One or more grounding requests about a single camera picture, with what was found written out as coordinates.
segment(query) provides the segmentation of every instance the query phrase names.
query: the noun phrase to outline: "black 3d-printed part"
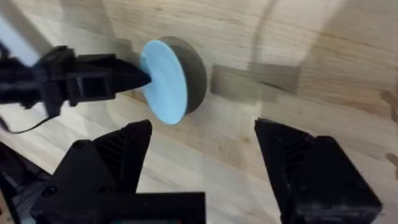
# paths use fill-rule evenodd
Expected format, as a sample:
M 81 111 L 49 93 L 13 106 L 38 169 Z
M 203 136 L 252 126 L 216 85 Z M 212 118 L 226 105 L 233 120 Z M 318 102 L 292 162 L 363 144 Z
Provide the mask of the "black 3d-printed part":
M 329 136 L 258 119 L 255 127 L 283 224 L 371 223 L 382 205 Z
M 204 193 L 136 193 L 151 134 L 152 125 L 145 120 L 94 141 L 76 141 L 30 214 L 37 223 L 51 224 L 204 224 Z

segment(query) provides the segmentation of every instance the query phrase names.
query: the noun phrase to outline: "wooden surface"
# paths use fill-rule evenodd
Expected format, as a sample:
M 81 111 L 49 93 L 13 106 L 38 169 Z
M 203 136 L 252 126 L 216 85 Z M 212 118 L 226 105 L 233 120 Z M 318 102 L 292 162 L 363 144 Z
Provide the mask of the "wooden surface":
M 280 223 L 253 131 L 260 116 L 334 136 L 384 204 L 377 223 L 398 220 L 398 1 L 16 3 L 51 43 L 80 54 L 132 60 L 147 41 L 175 36 L 206 65 L 206 98 L 176 126 L 161 124 L 126 93 L 65 106 L 61 117 L 26 134 L 1 133 L 45 170 L 53 172 L 76 139 L 149 118 L 154 133 L 140 192 L 205 190 L 208 223 Z M 2 106 L 1 114 L 18 130 L 45 116 L 41 105 Z

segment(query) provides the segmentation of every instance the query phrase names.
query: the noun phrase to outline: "light blue disc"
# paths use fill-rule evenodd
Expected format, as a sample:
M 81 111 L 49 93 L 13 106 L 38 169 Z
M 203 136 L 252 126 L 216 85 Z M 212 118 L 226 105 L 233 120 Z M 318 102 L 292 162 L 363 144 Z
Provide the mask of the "light blue disc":
M 185 74 L 174 51 L 161 40 L 148 42 L 141 52 L 141 69 L 151 82 L 142 87 L 156 116 L 166 124 L 177 124 L 188 106 Z

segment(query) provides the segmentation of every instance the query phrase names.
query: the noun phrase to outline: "wire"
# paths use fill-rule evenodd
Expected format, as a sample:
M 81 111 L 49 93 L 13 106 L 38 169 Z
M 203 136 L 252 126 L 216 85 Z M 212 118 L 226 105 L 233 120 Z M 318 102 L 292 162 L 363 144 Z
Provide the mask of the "wire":
M 39 127 L 40 125 L 46 123 L 47 121 L 50 121 L 52 118 L 53 118 L 53 117 L 45 118 L 45 119 L 43 119 L 41 122 L 37 123 L 35 126 L 29 128 L 29 129 L 23 130 L 23 131 L 11 131 L 11 130 L 8 128 L 8 125 L 7 125 L 6 121 L 3 120 L 2 117 L 0 117 L 0 126 L 3 128 L 3 130 L 7 131 L 8 133 L 11 133 L 11 134 L 22 134 L 22 133 L 31 131 L 31 130 L 33 130 L 33 129 Z

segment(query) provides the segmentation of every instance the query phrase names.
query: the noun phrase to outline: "wood grain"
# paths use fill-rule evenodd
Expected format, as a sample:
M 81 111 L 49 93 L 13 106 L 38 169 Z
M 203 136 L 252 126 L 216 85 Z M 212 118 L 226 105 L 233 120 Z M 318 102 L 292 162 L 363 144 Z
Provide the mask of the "wood grain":
M 398 219 L 398 2 L 393 0 L 15 0 L 54 45 L 136 62 L 175 36 L 202 57 L 208 93 L 176 126 L 140 93 L 64 106 L 41 128 L 0 140 L 49 172 L 76 139 L 149 118 L 154 135 L 140 192 L 206 190 L 208 223 L 280 223 L 253 127 L 257 117 L 332 135 Z M 41 105 L 2 106 L 13 129 Z

